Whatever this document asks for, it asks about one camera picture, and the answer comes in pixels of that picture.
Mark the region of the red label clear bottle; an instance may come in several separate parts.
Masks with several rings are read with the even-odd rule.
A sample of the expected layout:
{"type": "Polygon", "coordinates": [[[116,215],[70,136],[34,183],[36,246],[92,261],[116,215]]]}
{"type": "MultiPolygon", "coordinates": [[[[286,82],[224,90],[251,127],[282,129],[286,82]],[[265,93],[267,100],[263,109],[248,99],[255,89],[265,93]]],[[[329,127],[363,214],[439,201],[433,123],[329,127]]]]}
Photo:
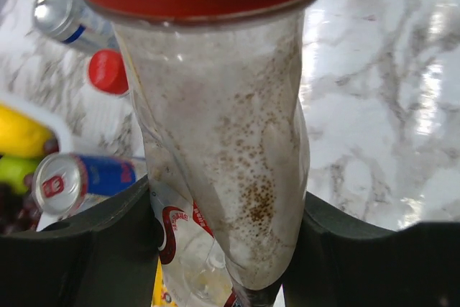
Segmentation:
{"type": "Polygon", "coordinates": [[[83,129],[87,137],[104,152],[144,157],[142,135],[129,91],[121,96],[99,91],[89,82],[88,65],[84,87],[87,94],[83,99],[86,108],[83,129]]]}

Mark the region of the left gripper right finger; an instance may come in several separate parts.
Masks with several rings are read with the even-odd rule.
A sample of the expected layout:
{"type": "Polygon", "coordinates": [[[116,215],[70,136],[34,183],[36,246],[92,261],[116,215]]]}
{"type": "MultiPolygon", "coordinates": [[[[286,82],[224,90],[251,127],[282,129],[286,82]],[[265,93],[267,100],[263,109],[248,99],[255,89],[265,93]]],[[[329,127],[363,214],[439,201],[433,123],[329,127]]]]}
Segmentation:
{"type": "Polygon", "coordinates": [[[459,224],[394,232],[307,193],[286,306],[458,306],[459,224]]]}

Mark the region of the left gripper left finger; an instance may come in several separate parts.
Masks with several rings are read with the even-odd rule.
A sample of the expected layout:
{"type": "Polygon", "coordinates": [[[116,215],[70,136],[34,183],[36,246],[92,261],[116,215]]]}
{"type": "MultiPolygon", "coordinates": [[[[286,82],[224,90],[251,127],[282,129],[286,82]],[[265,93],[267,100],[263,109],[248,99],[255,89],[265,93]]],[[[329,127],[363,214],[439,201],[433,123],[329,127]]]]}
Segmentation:
{"type": "Polygon", "coordinates": [[[159,236],[148,180],[40,232],[1,237],[2,306],[150,306],[159,236]]]}

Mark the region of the small red bottle cap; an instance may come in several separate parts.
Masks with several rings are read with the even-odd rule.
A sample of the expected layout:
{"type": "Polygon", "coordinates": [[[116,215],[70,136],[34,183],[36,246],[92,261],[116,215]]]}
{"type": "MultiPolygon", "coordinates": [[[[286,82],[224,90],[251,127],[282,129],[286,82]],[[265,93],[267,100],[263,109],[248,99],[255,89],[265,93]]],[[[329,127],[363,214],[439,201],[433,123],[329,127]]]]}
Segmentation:
{"type": "Polygon", "coordinates": [[[93,87],[111,95],[121,96],[129,90],[122,56],[114,50],[99,50],[91,57],[88,79],[93,87]]]}

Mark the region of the brown juice bottle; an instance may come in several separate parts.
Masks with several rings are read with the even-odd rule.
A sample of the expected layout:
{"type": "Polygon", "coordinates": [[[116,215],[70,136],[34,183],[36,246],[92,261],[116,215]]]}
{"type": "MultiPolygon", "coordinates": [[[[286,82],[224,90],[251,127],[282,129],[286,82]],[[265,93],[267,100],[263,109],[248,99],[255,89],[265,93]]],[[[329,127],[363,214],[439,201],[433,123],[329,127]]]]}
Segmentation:
{"type": "Polygon", "coordinates": [[[301,6],[191,24],[97,9],[141,123],[165,284],[182,306],[272,306],[291,262],[310,150],[301,6]]]}

